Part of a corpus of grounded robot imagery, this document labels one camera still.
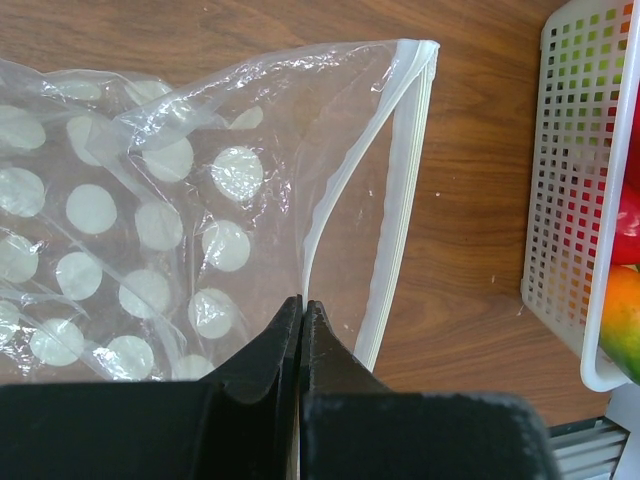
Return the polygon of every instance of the tabletop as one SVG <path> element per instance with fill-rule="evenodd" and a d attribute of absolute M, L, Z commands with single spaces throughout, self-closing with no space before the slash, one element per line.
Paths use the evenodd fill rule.
<path fill-rule="evenodd" d="M 0 56 L 183 85 L 323 42 L 441 44 L 413 216 L 376 374 L 400 391 L 520 394 L 550 424 L 604 413 L 519 296 L 539 39 L 562 0 L 5 0 Z"/>

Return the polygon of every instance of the basket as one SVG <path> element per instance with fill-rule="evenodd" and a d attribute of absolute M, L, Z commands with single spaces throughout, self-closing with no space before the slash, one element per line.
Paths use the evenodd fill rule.
<path fill-rule="evenodd" d="M 629 382 L 598 348 L 638 90 L 638 15 L 629 0 L 575 0 L 541 38 L 525 305 L 581 358 L 584 384 Z"/>

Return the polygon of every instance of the perforated basket side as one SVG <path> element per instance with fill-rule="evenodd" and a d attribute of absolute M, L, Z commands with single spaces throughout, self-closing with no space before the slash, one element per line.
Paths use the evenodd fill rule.
<path fill-rule="evenodd" d="M 628 0 L 573 1 L 541 39 L 522 297 L 597 391 L 628 381 L 597 344 L 638 86 L 637 14 Z"/>

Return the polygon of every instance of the transparent plastic bag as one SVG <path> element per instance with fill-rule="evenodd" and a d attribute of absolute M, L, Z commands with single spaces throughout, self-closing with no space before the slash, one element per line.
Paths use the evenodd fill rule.
<path fill-rule="evenodd" d="M 318 45 L 173 91 L 3 63 L 3 375 L 198 378 L 296 293 L 372 367 L 436 54 Z"/>

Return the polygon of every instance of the wood grain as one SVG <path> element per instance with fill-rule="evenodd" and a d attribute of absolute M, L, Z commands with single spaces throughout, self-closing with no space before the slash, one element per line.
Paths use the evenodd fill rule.
<path fill-rule="evenodd" d="M 420 180 L 377 374 L 398 390 L 503 390 L 552 424 L 602 414 L 578 360 L 526 311 L 521 277 L 545 19 L 564 0 L 5 0 L 0 55 L 42 71 L 184 84 L 319 43 L 441 43 Z"/>

